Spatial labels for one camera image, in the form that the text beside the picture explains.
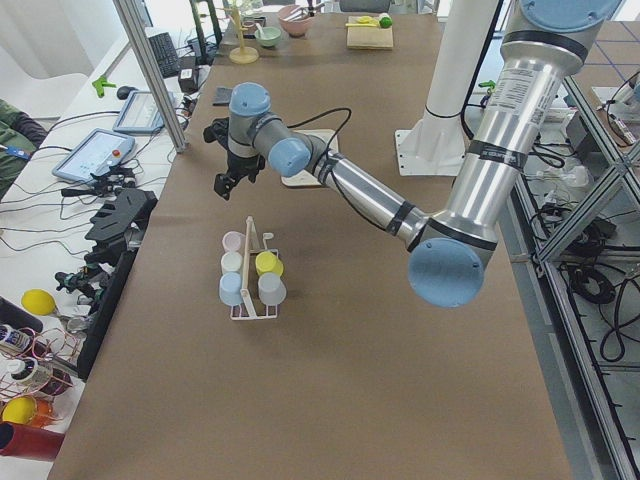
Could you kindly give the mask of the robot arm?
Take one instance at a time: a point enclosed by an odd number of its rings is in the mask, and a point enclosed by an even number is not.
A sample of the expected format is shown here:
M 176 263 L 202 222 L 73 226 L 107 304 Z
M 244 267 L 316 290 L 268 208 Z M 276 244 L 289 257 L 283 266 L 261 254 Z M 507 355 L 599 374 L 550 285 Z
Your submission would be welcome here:
M 413 176 L 450 176 L 443 209 L 427 214 L 322 140 L 295 132 L 271 109 L 261 85 L 234 87 L 229 114 L 203 133 L 227 153 L 215 191 L 228 197 L 263 165 L 301 172 L 338 192 L 366 221 L 401 239 L 409 251 L 414 292 L 440 307 L 459 307 L 481 290 L 498 243 L 495 225 L 562 81 L 583 67 L 615 1 L 517 1 L 500 53 L 503 68 L 481 123 L 465 140 L 457 121 L 491 39 L 497 1 L 452 4 L 423 117 L 397 134 L 396 154 Z

